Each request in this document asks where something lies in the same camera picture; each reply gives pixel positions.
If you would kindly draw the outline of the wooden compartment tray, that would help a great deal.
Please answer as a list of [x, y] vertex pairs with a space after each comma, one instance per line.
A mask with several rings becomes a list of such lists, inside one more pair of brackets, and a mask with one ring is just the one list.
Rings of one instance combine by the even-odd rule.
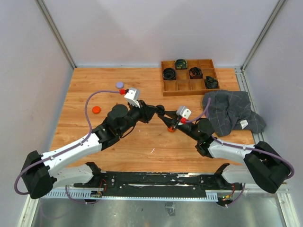
[[203, 95], [221, 89], [212, 59], [161, 62], [163, 96]]

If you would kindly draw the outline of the black earbud case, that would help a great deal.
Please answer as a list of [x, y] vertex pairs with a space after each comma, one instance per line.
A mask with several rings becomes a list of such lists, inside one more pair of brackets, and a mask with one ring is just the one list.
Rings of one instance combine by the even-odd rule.
[[162, 105], [157, 105], [156, 106], [157, 107], [157, 115], [164, 115], [165, 114], [165, 108], [164, 108], [164, 106], [162, 106]]

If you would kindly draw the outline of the lilac earbud case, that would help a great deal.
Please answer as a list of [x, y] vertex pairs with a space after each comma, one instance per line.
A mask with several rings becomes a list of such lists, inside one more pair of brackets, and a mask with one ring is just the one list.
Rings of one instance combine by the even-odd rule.
[[119, 82], [116, 83], [116, 88], [117, 88], [117, 89], [123, 89], [124, 86], [125, 86], [124, 83], [121, 82], [121, 81], [119, 81]]

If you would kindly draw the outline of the grey checked cloth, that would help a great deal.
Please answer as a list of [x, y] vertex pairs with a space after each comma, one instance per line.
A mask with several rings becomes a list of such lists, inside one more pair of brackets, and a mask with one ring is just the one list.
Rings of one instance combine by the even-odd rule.
[[227, 136], [234, 130], [249, 130], [262, 133], [266, 127], [263, 118], [251, 109], [247, 92], [217, 90], [205, 93], [202, 105], [208, 101], [208, 118], [220, 136]]

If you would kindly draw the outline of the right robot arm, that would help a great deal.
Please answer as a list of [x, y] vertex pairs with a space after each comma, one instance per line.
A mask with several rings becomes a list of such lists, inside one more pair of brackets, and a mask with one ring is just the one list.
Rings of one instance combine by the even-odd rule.
[[266, 142], [256, 145], [228, 143], [213, 136], [214, 129], [207, 118], [189, 122], [176, 112], [165, 111], [158, 117], [172, 130], [180, 130], [196, 141], [196, 150], [204, 157], [222, 158], [237, 162], [219, 168], [214, 183], [226, 189], [232, 183], [256, 184], [268, 193], [276, 193], [281, 184], [293, 175], [286, 160]]

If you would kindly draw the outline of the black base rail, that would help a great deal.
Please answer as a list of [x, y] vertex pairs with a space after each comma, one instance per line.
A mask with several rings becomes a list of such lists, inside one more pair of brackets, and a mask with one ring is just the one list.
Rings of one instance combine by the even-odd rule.
[[140, 199], [205, 198], [206, 191], [241, 190], [239, 183], [228, 183], [218, 174], [105, 172], [97, 173], [88, 183], [75, 183], [76, 188], [95, 189], [103, 197]]

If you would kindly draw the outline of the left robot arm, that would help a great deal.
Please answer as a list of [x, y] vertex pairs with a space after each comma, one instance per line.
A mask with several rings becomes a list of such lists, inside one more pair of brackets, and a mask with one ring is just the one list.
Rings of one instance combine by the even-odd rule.
[[30, 152], [20, 172], [27, 194], [32, 199], [39, 199], [52, 189], [69, 184], [98, 186], [101, 175], [94, 164], [79, 167], [69, 167], [69, 164], [113, 146], [138, 122], [149, 123], [163, 109], [161, 105], [147, 105], [142, 100], [133, 100], [128, 106], [118, 104], [99, 126], [90, 128], [88, 134], [77, 141], [42, 154], [36, 150]]

